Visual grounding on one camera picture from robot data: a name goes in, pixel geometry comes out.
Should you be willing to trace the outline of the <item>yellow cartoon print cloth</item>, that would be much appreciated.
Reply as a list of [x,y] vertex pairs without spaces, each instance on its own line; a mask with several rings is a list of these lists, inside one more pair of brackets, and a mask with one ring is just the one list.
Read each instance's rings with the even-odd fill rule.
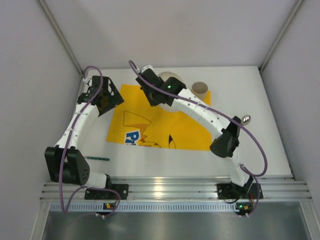
[[119,92],[124,102],[114,110],[107,142],[171,150],[210,149],[211,133],[185,113],[150,106],[137,85],[124,84]]

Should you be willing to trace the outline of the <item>beige paper cup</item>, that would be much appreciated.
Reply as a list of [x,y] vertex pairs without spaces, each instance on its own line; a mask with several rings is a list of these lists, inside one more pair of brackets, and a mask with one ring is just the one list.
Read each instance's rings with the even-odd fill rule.
[[191,91],[192,93],[200,100],[204,100],[208,93],[208,86],[202,81],[198,81],[192,84]]

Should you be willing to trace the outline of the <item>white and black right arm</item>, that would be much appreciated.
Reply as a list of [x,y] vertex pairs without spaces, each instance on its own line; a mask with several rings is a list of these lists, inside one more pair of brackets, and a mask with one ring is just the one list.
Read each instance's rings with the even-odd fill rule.
[[247,194],[253,178],[240,168],[239,150],[240,118],[223,121],[222,117],[209,109],[209,106],[194,95],[178,78],[171,76],[166,81],[157,76],[151,68],[137,73],[136,81],[144,92],[149,104],[167,105],[181,111],[205,127],[213,137],[209,149],[217,157],[224,159],[229,169],[232,188]]

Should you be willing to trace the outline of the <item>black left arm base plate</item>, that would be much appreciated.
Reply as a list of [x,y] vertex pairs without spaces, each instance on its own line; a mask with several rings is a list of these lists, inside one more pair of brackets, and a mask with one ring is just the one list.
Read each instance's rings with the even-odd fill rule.
[[85,191],[85,200],[126,200],[129,194],[128,184],[113,183],[112,191],[87,189]]

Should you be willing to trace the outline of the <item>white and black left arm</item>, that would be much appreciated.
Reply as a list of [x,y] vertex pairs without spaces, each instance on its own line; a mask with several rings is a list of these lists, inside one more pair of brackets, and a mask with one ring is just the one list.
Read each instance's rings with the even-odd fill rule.
[[87,92],[81,93],[77,99],[75,112],[62,137],[44,152],[52,182],[58,183],[62,176],[63,184],[97,189],[111,187],[111,177],[92,171],[81,150],[94,121],[123,102],[109,77],[95,75],[91,78]]

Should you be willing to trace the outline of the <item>fork with teal handle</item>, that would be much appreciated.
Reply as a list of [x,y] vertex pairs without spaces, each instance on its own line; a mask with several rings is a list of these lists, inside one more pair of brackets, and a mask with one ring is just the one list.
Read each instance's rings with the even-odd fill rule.
[[89,160],[110,161],[110,159],[109,159],[109,158],[106,158],[106,157],[87,156],[86,158],[89,159]]

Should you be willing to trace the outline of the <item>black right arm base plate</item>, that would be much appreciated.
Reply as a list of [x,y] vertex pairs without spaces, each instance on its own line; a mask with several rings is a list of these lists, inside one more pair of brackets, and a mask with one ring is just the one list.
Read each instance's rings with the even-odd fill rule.
[[233,183],[218,183],[216,185],[218,199],[220,200],[249,200],[263,199],[264,195],[260,185],[253,183],[250,187],[240,187]]

